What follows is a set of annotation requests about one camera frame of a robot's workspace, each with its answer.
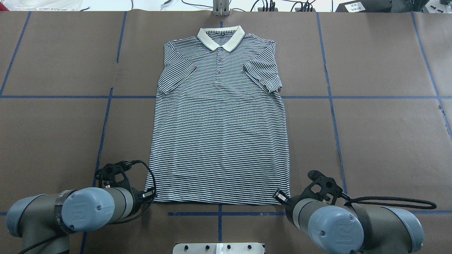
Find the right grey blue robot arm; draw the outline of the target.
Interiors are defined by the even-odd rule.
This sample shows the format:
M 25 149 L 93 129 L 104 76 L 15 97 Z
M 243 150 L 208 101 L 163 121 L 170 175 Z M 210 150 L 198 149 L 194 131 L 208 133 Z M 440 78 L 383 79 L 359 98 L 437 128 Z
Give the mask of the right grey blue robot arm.
M 277 190 L 273 198 L 316 246 L 329 254 L 411 254 L 423 247 L 424 229 L 411 212 L 388 206 L 330 205 Z

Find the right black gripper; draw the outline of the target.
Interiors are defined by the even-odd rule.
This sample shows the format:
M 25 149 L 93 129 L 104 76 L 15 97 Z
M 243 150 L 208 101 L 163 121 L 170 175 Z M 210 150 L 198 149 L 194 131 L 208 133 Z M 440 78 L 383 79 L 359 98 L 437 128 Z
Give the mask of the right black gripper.
M 274 193 L 274 199 L 283 206 L 290 204 L 290 198 L 280 189 Z

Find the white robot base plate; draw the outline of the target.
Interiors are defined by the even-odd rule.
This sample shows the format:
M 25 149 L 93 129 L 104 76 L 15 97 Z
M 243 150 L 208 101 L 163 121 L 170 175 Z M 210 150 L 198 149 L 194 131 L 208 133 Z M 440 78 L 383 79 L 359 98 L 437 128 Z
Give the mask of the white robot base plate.
M 233 243 L 180 243 L 173 254 L 265 254 L 265 244 L 258 242 Z

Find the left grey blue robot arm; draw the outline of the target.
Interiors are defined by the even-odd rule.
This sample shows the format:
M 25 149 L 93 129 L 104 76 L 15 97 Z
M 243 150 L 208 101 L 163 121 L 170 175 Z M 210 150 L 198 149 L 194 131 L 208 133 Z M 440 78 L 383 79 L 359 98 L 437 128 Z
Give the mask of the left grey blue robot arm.
M 140 217 L 142 204 L 156 197 L 154 187 L 132 193 L 122 187 L 64 190 L 16 201 L 5 223 L 22 240 L 22 254 L 68 254 L 70 235 L 122 224 Z

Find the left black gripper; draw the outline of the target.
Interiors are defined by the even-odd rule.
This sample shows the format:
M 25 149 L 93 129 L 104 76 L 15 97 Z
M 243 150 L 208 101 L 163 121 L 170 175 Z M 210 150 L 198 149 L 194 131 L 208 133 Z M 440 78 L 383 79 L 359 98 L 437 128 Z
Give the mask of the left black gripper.
M 156 196 L 156 189 L 145 189 L 140 191 L 140 206 L 144 204 L 151 204 Z

